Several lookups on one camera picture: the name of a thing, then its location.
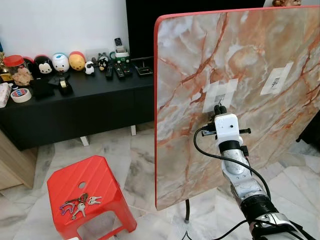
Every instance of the white figurine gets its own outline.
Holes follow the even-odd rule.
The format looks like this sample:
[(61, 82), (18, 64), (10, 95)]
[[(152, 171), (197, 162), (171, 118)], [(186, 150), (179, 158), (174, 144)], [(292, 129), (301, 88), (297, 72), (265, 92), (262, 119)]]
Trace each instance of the white figurine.
[(92, 61), (87, 61), (84, 65), (84, 67), (85, 67), (85, 74), (87, 74), (87, 75), (94, 75), (95, 74), (94, 63)]
[(68, 57), (63, 53), (56, 53), (53, 55), (52, 64), (54, 69), (61, 73), (67, 72), (70, 67)]

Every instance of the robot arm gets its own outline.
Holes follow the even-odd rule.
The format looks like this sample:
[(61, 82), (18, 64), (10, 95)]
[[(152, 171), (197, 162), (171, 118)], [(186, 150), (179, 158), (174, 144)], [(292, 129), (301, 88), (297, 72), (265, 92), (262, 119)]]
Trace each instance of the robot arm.
[(241, 163), (240, 165), (240, 163), (222, 158), (221, 168), (223, 175), (230, 182), (231, 192), (238, 206), (249, 223), (252, 238), (254, 240), (314, 239), (305, 237), (298, 229), (298, 225), (290, 222), (284, 214), (275, 208), (265, 181), (263, 180), (267, 192), (253, 178), (252, 171), (245, 167), (250, 166), (247, 159), (248, 149), (246, 146), (242, 146), (243, 139), (240, 137), (240, 133), (251, 133), (251, 130), (249, 128), (239, 130), (237, 116), (227, 113), (224, 106), (216, 105), (214, 111), (214, 121), (202, 128), (202, 136), (216, 134), (215, 139), (221, 156)]

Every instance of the red plastic stool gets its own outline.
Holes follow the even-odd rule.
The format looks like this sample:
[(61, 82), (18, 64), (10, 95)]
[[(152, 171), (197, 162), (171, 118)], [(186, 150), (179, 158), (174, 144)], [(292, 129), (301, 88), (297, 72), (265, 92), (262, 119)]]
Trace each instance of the red plastic stool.
[[(79, 188), (79, 185), (83, 182), (85, 183), (84, 188)], [(137, 227), (137, 222), (129, 210), (120, 186), (106, 159), (102, 156), (92, 156), (55, 171), (47, 181), (47, 187), (53, 222), (56, 230), (64, 239), (74, 237), (81, 239), (77, 229), (92, 218), (107, 211), (113, 211), (121, 221), (122, 226), (99, 238), (99, 240), (108, 239), (124, 229), (130, 233)], [(74, 220), (71, 219), (72, 214), (69, 211), (62, 215), (60, 206), (65, 201), (76, 199), (83, 193), (88, 193), (89, 197), (102, 197), (97, 199), (101, 204), (88, 205), (86, 202), (85, 217), (81, 212), (78, 212)]]

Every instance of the television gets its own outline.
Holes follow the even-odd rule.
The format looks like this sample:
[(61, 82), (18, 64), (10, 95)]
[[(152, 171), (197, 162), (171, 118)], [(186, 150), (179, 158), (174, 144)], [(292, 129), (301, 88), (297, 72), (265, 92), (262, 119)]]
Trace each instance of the television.
[(153, 57), (154, 26), (159, 16), (261, 8), (264, 3), (264, 0), (126, 0), (130, 58), (132, 60), (143, 60)]

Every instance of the stool handle hole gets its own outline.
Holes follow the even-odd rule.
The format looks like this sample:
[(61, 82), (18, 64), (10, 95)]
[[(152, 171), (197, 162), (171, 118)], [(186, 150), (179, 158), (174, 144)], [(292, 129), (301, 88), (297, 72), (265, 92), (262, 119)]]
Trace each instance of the stool handle hole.
[(83, 181), (83, 182), (80, 182), (80, 184), (78, 185), (78, 188), (80, 189), (83, 189), (85, 187), (86, 183)]

